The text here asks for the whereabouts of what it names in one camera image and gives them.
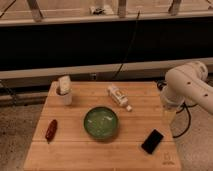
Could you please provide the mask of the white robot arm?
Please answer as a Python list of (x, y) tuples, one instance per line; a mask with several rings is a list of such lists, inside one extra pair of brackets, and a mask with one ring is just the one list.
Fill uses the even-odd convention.
[(213, 87), (206, 83), (207, 77), (208, 68), (200, 61), (168, 70), (165, 74), (166, 85), (160, 92), (163, 106), (176, 109), (189, 99), (213, 115)]

